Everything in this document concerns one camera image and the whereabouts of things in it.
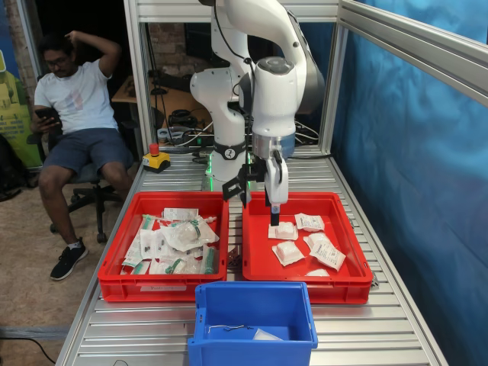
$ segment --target man's right hand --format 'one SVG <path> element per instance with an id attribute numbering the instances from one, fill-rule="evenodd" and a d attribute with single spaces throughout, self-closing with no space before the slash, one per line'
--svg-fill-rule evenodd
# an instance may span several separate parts
<path id="1" fill-rule="evenodd" d="M 59 122 L 56 122 L 54 118 L 37 118 L 32 123 L 32 132 L 34 133 L 48 133 L 52 128 L 57 126 Z"/>

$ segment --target gray shorts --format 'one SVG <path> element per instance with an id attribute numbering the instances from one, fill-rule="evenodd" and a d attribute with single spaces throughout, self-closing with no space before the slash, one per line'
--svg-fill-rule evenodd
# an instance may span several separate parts
<path id="1" fill-rule="evenodd" d="M 132 155 L 116 129 L 88 128 L 60 136 L 43 167 L 57 165 L 79 174 L 90 162 L 100 170 L 108 162 L 121 162 L 128 169 L 132 161 Z"/>

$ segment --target glasses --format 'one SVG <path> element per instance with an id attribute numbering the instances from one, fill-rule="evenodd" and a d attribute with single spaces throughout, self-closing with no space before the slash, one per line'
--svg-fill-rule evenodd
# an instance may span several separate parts
<path id="1" fill-rule="evenodd" d="M 46 61 L 47 65 L 50 68 L 53 68 L 54 66 L 62 66 L 66 61 L 68 60 L 68 57 L 60 57 L 59 59 L 55 59 L 54 61 Z"/>

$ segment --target red button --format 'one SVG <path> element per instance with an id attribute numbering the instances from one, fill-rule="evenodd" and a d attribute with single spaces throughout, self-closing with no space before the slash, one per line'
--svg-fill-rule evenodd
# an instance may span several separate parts
<path id="1" fill-rule="evenodd" d="M 159 155 L 159 144 L 158 143 L 151 143 L 149 145 L 149 153 L 152 156 L 157 156 Z"/>

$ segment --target man sitting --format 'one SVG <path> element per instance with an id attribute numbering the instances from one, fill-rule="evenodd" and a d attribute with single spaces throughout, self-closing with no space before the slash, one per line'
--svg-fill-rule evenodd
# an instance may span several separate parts
<path id="1" fill-rule="evenodd" d="M 97 48 L 103 56 L 93 63 L 76 65 L 73 45 L 77 42 Z M 118 133 L 107 90 L 107 80 L 120 58 L 120 46 L 74 30 L 65 37 L 45 36 L 39 51 L 52 73 L 45 75 L 37 85 L 34 110 L 54 108 L 63 127 L 63 135 L 57 137 L 57 144 L 50 151 L 39 177 L 43 205 L 67 245 L 50 276 L 59 281 L 88 254 L 69 219 L 63 186 L 92 161 L 125 199 L 132 185 L 127 174 L 131 158 Z M 34 115 L 31 129 L 35 133 L 48 133 L 56 124 L 59 123 L 53 118 L 40 119 Z"/>

